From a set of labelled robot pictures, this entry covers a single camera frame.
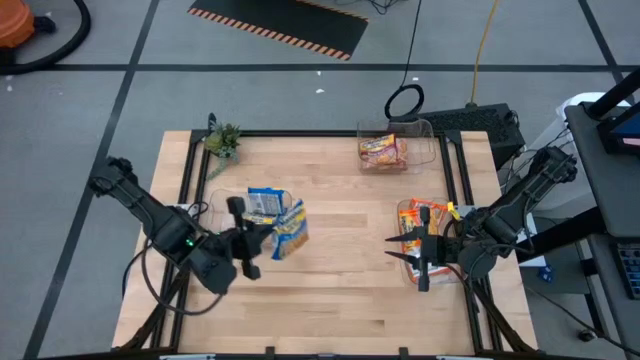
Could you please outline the orange vacuum cleaner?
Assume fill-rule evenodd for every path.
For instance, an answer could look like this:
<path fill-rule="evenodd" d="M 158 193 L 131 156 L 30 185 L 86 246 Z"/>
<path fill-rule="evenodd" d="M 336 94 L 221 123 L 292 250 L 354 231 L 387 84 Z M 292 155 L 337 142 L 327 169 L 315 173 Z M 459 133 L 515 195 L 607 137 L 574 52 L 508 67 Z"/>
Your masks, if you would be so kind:
<path fill-rule="evenodd" d="M 14 49 L 36 33 L 55 31 L 49 17 L 35 16 L 23 0 L 0 0 L 0 48 Z"/>

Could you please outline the black hazard-striped floor mat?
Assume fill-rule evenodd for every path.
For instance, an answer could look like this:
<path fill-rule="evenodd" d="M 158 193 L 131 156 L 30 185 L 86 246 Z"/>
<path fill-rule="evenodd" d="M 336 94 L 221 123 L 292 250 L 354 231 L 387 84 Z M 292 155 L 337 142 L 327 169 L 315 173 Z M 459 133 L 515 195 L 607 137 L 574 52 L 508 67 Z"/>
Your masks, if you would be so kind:
<path fill-rule="evenodd" d="M 191 15 L 347 61 L 369 19 L 310 0 L 195 0 Z"/>

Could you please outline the small green succulent plant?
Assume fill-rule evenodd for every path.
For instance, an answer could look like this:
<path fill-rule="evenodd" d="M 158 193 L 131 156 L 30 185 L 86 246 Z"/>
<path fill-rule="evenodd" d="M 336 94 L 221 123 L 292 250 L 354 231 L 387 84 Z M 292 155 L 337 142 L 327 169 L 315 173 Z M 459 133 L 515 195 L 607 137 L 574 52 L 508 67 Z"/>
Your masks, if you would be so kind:
<path fill-rule="evenodd" d="M 208 175 L 208 180 L 219 176 L 229 165 L 239 162 L 237 148 L 241 135 L 240 127 L 231 124 L 216 125 L 213 132 L 205 139 L 205 149 L 218 159 L 217 167 Z"/>

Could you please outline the white round object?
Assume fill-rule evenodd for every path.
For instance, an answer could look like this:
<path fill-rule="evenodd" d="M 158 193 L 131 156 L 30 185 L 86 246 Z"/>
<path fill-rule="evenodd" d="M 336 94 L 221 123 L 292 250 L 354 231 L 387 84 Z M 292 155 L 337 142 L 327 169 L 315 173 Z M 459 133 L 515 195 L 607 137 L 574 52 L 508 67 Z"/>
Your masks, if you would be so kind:
<path fill-rule="evenodd" d="M 605 95 L 604 92 L 584 92 L 565 100 L 555 110 L 556 115 L 554 119 L 554 124 L 559 125 L 560 127 L 566 128 L 568 126 L 568 121 L 565 114 L 565 109 L 567 107 L 578 106 L 583 102 L 595 103 L 604 95 Z"/>

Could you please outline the white paper label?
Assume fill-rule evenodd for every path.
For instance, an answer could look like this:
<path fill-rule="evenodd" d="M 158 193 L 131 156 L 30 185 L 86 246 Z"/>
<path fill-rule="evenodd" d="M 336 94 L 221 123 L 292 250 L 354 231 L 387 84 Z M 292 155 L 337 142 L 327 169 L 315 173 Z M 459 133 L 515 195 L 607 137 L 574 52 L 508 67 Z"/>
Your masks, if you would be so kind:
<path fill-rule="evenodd" d="M 529 229 L 529 233 L 531 236 L 534 236 L 537 234 L 537 228 L 534 222 L 534 218 L 532 216 L 531 213 L 529 213 L 526 216 L 526 220 L 527 220 L 527 228 Z M 516 241 L 517 244 L 520 243 L 524 243 L 526 241 L 526 234 L 524 230 L 521 230 L 520 233 L 518 234 L 518 239 Z M 546 259 L 544 256 L 538 256 L 536 258 L 533 258 L 531 260 L 525 261 L 525 262 L 521 262 L 519 264 L 519 266 L 521 268 L 524 267 L 531 267 L 531 268 L 542 268 L 545 267 L 547 265 Z"/>

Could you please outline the clear plastic bin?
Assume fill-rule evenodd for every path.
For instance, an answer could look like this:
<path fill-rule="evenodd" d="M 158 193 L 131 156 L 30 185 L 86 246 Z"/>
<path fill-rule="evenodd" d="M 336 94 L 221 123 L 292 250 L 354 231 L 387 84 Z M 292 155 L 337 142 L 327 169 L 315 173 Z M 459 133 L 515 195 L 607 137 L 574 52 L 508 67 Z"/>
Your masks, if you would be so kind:
<path fill-rule="evenodd" d="M 365 140 L 394 134 L 397 138 L 405 138 L 408 145 L 408 167 L 397 165 L 366 167 L 359 155 L 359 144 Z M 412 122 L 361 121 L 357 124 L 357 155 L 359 168 L 367 174 L 417 174 L 423 167 L 435 160 L 436 150 L 434 133 L 431 124 L 426 120 Z"/>
<path fill-rule="evenodd" d="M 214 234 L 220 235 L 225 230 L 229 230 L 235 227 L 234 218 L 229 213 L 226 199 L 232 196 L 242 197 L 245 202 L 246 211 L 245 213 L 255 213 L 251 210 L 249 198 L 248 198 L 248 189 L 245 191 L 231 191 L 231 190 L 215 190 L 209 199 L 209 208 L 207 210 L 206 220 L 204 224 L 206 227 L 211 230 Z M 289 209 L 291 209 L 294 205 L 293 197 L 291 194 L 283 190 L 284 194 L 284 205 L 285 212 L 281 215 L 278 215 L 279 218 L 284 215 Z"/>
<path fill-rule="evenodd" d="M 410 199 L 402 200 L 397 206 L 397 225 L 398 225 L 398 232 L 399 232 L 400 235 L 402 235 L 402 234 L 400 233 L 400 228 L 399 228 L 398 212 L 400 210 L 409 210 L 410 209 L 409 208 Z M 448 203 L 447 201 L 445 201 L 442 198 L 438 198 L 438 199 L 435 199 L 435 200 L 432 200 L 432 201 L 435 201 L 435 202 L 440 203 L 440 204 L 446 204 L 446 205 Z M 455 227 L 453 225 L 451 225 L 448 229 L 446 229 L 447 224 L 449 222 L 451 222 L 451 221 L 456 221 L 456 220 L 452 218 L 452 216 L 451 216 L 451 214 L 449 212 L 445 216 L 445 218 L 443 219 L 442 222 L 438 222 L 437 220 L 431 218 L 430 219 L 430 225 L 429 225 L 428 233 L 431 234 L 431 235 L 444 235 L 445 231 L 448 231 L 448 236 L 449 237 L 453 237 L 454 234 L 455 234 Z"/>

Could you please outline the black monitor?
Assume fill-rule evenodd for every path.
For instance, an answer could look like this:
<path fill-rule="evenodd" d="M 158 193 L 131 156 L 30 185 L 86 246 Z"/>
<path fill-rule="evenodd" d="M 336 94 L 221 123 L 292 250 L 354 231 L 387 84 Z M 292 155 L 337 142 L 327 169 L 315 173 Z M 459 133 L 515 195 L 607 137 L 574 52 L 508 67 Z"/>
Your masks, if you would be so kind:
<path fill-rule="evenodd" d="M 600 123 L 597 132 L 608 154 L 640 157 L 640 103 Z"/>

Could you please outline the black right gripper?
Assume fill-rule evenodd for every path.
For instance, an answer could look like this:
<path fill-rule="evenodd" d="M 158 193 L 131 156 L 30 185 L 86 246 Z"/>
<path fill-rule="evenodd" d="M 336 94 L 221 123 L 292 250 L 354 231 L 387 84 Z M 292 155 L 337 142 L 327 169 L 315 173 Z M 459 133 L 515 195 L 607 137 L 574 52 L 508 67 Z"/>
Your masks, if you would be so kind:
<path fill-rule="evenodd" d="M 408 263 L 412 268 L 419 271 L 418 290 L 420 292 L 428 292 L 430 289 L 430 280 L 428 274 L 429 265 L 445 266 L 450 263 L 456 263 L 461 250 L 461 241 L 457 238 L 450 240 L 445 231 L 444 235 L 431 235 L 428 233 L 431 209 L 429 207 L 420 207 L 419 216 L 421 225 L 415 226 L 411 232 L 386 238 L 387 242 L 409 242 L 420 240 L 420 255 L 398 253 L 386 251 L 387 255 L 398 258 Z"/>

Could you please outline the grey equipment cart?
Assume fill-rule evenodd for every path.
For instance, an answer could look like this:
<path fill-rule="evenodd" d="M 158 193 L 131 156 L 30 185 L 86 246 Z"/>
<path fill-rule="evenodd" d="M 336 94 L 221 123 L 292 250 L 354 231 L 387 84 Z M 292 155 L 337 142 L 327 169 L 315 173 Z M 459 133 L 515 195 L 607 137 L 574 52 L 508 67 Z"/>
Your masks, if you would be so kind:
<path fill-rule="evenodd" d="M 640 300 L 629 298 L 615 260 L 616 244 L 640 244 L 640 157 L 608 154 L 597 126 L 627 108 L 619 103 L 640 89 L 640 68 L 595 103 L 565 109 L 569 128 L 597 206 L 596 219 L 604 228 L 588 236 L 597 273 L 607 296 L 618 334 L 640 359 Z"/>

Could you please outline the black keyboard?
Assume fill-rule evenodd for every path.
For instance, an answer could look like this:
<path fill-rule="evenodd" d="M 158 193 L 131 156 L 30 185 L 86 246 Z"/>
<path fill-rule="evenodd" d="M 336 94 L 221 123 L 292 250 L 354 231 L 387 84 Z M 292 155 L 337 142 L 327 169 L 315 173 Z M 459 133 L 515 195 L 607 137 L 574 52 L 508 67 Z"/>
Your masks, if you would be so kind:
<path fill-rule="evenodd" d="M 616 244 L 614 253 L 629 298 L 640 300 L 640 244 Z"/>

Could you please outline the black computer case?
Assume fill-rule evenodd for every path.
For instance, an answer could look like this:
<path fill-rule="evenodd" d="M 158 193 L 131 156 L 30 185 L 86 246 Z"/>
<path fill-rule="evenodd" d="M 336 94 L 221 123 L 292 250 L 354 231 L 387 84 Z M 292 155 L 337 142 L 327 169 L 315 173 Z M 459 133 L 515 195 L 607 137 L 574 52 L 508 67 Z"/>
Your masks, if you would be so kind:
<path fill-rule="evenodd" d="M 435 133 L 454 130 L 486 132 L 497 170 L 525 145 L 518 114 L 506 103 L 394 116 L 390 122 L 405 123 L 419 119 L 428 121 Z"/>

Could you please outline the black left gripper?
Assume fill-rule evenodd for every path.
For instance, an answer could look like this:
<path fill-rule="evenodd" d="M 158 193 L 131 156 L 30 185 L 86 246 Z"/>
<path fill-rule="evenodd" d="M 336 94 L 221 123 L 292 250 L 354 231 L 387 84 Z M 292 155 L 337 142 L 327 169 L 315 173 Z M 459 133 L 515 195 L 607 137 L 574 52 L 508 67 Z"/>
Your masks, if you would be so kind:
<path fill-rule="evenodd" d="M 270 253 L 270 235 L 273 225 L 254 224 L 243 219 L 246 211 L 244 199 L 238 196 L 226 199 L 229 213 L 234 218 L 235 227 L 225 230 L 221 236 L 227 240 L 234 259 L 240 260 L 243 275 L 250 280 L 261 277 L 260 268 L 253 263 L 258 255 Z"/>

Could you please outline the black aluminium table frame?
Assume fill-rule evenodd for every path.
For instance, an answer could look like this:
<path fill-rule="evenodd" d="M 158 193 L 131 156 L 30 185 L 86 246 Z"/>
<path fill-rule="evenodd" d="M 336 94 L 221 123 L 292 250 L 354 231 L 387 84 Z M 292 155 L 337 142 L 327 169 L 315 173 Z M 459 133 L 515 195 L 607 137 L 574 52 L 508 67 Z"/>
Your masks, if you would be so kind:
<path fill-rule="evenodd" d="M 303 199 L 309 241 L 290 258 L 257 263 L 256 281 L 238 278 L 217 301 L 199 283 L 188 288 L 189 317 L 168 315 L 153 343 L 177 352 L 217 356 L 264 354 L 470 355 L 476 350 L 463 286 L 452 281 L 421 293 L 391 255 L 395 211 L 411 197 L 443 200 L 469 177 L 474 201 L 500 194 L 488 138 L 466 132 L 450 147 L 453 160 L 435 160 L 403 175 L 365 175 L 357 139 L 346 131 L 244 137 L 239 163 L 200 183 L 202 153 L 191 133 L 168 131 L 152 159 L 133 157 L 141 184 L 165 203 L 228 197 L 250 186 L 274 186 Z M 185 179 L 186 166 L 194 177 Z"/>

